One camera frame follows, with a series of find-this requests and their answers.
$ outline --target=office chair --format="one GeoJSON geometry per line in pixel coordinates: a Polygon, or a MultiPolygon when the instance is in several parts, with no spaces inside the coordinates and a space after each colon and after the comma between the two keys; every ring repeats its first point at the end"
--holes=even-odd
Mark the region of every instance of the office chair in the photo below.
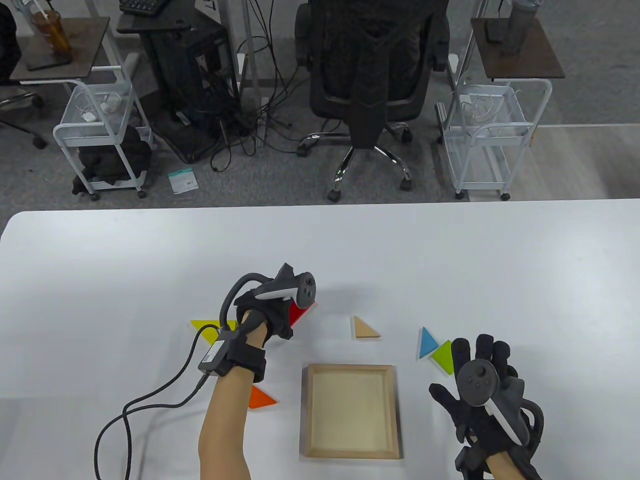
{"type": "Polygon", "coordinates": [[[338,202],[355,150],[374,149],[412,178],[402,159],[378,145],[387,130],[409,143],[404,123],[420,115],[431,70],[443,72],[449,56],[449,0],[309,0],[296,14],[296,61],[311,73],[310,106],[321,118],[343,120],[348,134],[317,132],[298,145],[305,157],[320,140],[346,139],[327,198],[338,202]],[[396,130],[402,129],[402,135],[396,130]]]}
{"type": "MultiPolygon", "coordinates": [[[[0,88],[3,86],[20,85],[19,83],[9,80],[13,69],[18,64],[22,55],[16,37],[16,30],[17,27],[11,10],[9,10],[9,7],[6,5],[0,3],[0,88]]],[[[3,107],[28,99],[31,99],[32,105],[37,109],[44,107],[44,101],[41,96],[37,93],[26,92],[0,101],[0,112],[2,112],[3,107]]],[[[33,137],[33,146],[38,150],[42,150],[47,146],[47,142],[40,135],[29,129],[1,119],[0,127],[11,128],[31,135],[33,137]]]]}

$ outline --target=black bag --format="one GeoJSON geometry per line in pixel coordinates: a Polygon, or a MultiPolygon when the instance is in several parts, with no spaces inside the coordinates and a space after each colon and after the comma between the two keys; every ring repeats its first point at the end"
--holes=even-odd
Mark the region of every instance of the black bag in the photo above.
{"type": "MultiPolygon", "coordinates": [[[[149,169],[151,147],[146,141],[140,139],[135,128],[127,127],[121,147],[136,177],[139,177],[143,170],[149,169]]],[[[113,185],[118,180],[131,179],[116,147],[112,145],[80,147],[79,150],[80,162],[84,166],[82,173],[87,180],[102,181],[113,185]]],[[[74,178],[72,192],[74,195],[86,192],[86,188],[78,176],[74,178]]]]}

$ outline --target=wooden tray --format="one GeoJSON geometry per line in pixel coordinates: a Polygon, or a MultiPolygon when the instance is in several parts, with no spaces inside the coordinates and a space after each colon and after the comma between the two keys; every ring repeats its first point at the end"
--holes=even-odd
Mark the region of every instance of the wooden tray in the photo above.
{"type": "Polygon", "coordinates": [[[306,389],[305,456],[402,458],[391,365],[312,364],[306,389]]]}

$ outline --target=white table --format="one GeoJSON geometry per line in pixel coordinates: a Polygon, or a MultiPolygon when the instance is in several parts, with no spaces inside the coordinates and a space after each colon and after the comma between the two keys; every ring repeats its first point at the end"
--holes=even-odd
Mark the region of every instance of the white table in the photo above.
{"type": "MultiPolygon", "coordinates": [[[[177,371],[189,320],[215,318],[240,275],[284,261],[315,275],[318,306],[292,340],[268,344],[260,386],[280,403],[249,414],[255,480],[461,478],[451,421],[427,392],[454,383],[415,361],[422,326],[511,344],[547,420],[543,478],[632,478],[638,217],[639,200],[21,213],[0,241],[0,479],[92,478],[99,428],[177,371]],[[352,314],[382,341],[351,340],[352,314]],[[299,457],[309,362],[396,365],[404,460],[299,457]]],[[[198,375],[194,364],[160,400],[179,401],[198,375]]],[[[213,383],[156,417],[143,479],[198,478],[213,383]]],[[[139,415],[132,478],[154,417],[139,415]]],[[[118,426],[100,454],[105,480],[122,478],[124,452],[118,426]]]]}

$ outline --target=floor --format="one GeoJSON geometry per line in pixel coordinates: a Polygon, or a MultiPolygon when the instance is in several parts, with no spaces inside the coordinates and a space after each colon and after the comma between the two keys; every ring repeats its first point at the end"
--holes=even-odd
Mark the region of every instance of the floor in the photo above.
{"type": "MultiPolygon", "coordinates": [[[[488,15],[496,15],[498,3],[499,0],[490,1],[488,15]]],[[[471,3],[466,0],[450,0],[454,52],[461,52],[466,44],[471,9],[471,3]]],[[[554,81],[554,94],[543,124],[638,122],[640,90],[636,88],[635,79],[640,76],[640,64],[636,61],[640,50],[635,41],[636,27],[628,21],[638,13],[640,4],[634,0],[621,0],[615,8],[595,0],[544,4],[540,19],[567,78],[554,81]],[[569,18],[576,21],[567,22],[569,18]]],[[[290,33],[274,34],[276,47],[283,42],[282,37],[289,38],[287,41],[291,43],[290,33]]],[[[283,51],[292,51],[292,45],[285,47],[283,51]]],[[[488,81],[477,55],[466,77],[475,83],[488,81]]],[[[303,79],[304,74],[299,74],[299,78],[303,79]]],[[[141,94],[153,89],[152,76],[144,63],[136,73],[135,83],[141,94]]],[[[60,117],[66,97],[57,86],[41,90],[47,101],[42,115],[31,109],[9,115],[52,141],[51,129],[60,117]]],[[[525,112],[535,105],[538,94],[527,90],[519,95],[525,112]]],[[[436,101],[446,101],[449,96],[445,78],[434,74],[423,112],[411,122],[413,143],[400,145],[387,134],[381,139],[383,146],[399,154],[412,169],[412,192],[398,189],[400,171],[383,157],[359,152],[344,181],[342,202],[454,201],[445,156],[435,143],[438,132],[432,108],[436,101]]],[[[290,138],[317,131],[322,123],[308,109],[308,83],[303,83],[282,105],[277,116],[293,124],[290,131],[283,132],[290,138]]],[[[637,128],[636,125],[613,125],[540,129],[511,190],[512,201],[638,196],[640,135],[637,128]]],[[[296,145],[274,132],[270,132],[269,142],[283,150],[294,149],[296,145]]],[[[160,144],[145,186],[148,198],[140,200],[133,191],[111,191],[104,192],[102,199],[93,203],[85,196],[71,194],[73,173],[55,144],[37,151],[29,138],[0,129],[0,145],[0,232],[13,214],[32,209],[324,204],[335,169],[347,150],[344,146],[318,146],[307,158],[298,158],[270,149],[261,149],[248,157],[236,148],[225,173],[213,172],[208,159],[202,161],[193,166],[200,187],[174,195],[167,174],[184,165],[160,144]]],[[[219,156],[213,161],[214,165],[221,166],[225,158],[219,156]]],[[[493,192],[471,195],[471,201],[496,199],[493,192]]]]}

